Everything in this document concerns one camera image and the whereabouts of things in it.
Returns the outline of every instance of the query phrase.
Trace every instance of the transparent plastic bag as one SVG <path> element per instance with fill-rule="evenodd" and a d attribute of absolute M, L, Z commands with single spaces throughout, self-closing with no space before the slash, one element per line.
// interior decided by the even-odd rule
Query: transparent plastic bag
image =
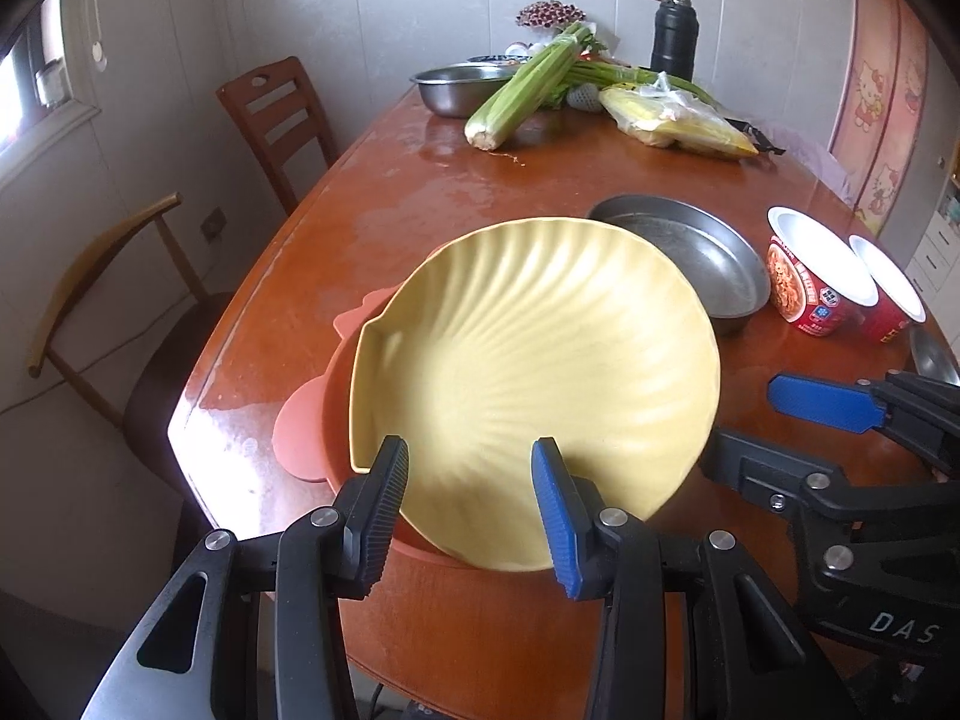
<path fill-rule="evenodd" d="M 707 103 L 682 89 L 673 89 L 666 73 L 650 85 L 611 86 L 600 93 L 600 103 L 621 132 L 646 143 L 683 148 L 709 156 L 733 159 L 757 155 L 757 149 Z"/>

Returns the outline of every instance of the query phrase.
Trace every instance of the wooden table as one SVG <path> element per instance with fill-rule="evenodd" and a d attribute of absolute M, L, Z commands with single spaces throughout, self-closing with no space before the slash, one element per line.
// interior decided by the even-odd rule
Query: wooden table
<path fill-rule="evenodd" d="M 413 94 L 378 119 L 277 233 L 200 357 L 170 439 L 203 507 L 239 538 L 280 531 L 332 498 L 327 485 L 301 482 L 277 465 L 271 435 L 284 399 L 323 373 L 338 343 L 333 317 L 370 290 L 397 284 L 460 234 L 510 218 L 582 217 L 605 197 L 632 191 L 699 205 L 758 251 L 766 250 L 773 205 L 809 213 L 844 237 L 869 236 L 788 157 L 734 163 L 660 151 L 617 132 L 606 116 L 574 111 L 537 115 L 498 153 L 470 148 L 462 127 L 430 116 Z M 785 418 L 764 397 L 780 370 L 840 381 L 880 377 L 904 366 L 904 338 L 874 346 L 851 326 L 811 338 L 767 306 L 719 344 L 719 424 L 838 461 L 855 484 L 929 478 L 876 433 L 853 436 Z M 795 592 L 784 522 L 698 469 L 654 522 L 698 538 L 731 531 L 787 597 Z M 677 607 L 668 609 L 673 631 Z M 443 712 L 469 720 L 583 714 L 598 608 L 565 600 L 550 572 L 445 568 L 391 552 L 370 598 L 342 603 L 342 613 L 358 665 Z M 841 645 L 824 648 L 842 672 L 865 662 Z M 669 712 L 679 717 L 677 648 L 668 659 Z"/>

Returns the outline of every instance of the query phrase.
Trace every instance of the black thermos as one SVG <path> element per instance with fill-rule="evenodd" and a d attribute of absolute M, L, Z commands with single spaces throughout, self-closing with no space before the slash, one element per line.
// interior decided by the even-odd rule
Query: black thermos
<path fill-rule="evenodd" d="M 700 23 L 690 0 L 664 0 L 656 9 L 654 52 L 650 69 L 693 80 L 693 55 Z"/>

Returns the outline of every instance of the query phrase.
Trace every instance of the window sill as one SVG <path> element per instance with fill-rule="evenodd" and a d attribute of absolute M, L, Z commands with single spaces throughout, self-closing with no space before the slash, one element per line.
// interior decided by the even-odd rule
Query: window sill
<path fill-rule="evenodd" d="M 99 112 L 100 108 L 81 103 L 80 100 L 67 100 L 0 151 L 0 191 L 50 146 Z"/>

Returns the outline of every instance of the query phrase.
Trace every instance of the hello kitty picture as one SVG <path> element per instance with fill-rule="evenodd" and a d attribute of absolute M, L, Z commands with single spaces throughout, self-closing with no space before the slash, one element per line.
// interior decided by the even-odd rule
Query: hello kitty picture
<path fill-rule="evenodd" d="M 866 61 L 856 76 L 856 95 L 858 102 L 853 111 L 853 123 L 864 132 L 880 120 L 883 115 L 884 78 L 880 71 L 872 69 Z"/>
<path fill-rule="evenodd" d="M 920 68 L 913 59 L 906 63 L 904 99 L 911 113 L 920 113 L 920 103 L 923 101 L 923 79 L 920 77 Z"/>
<path fill-rule="evenodd" d="M 899 170 L 893 170 L 886 163 L 883 164 L 882 169 L 880 170 L 880 175 L 877 176 L 877 179 L 874 181 L 874 186 L 872 187 L 872 200 L 870 205 L 867 206 L 870 209 L 870 213 L 882 217 L 890 207 L 890 201 L 893 199 L 894 192 L 896 191 L 896 185 L 899 184 Z"/>

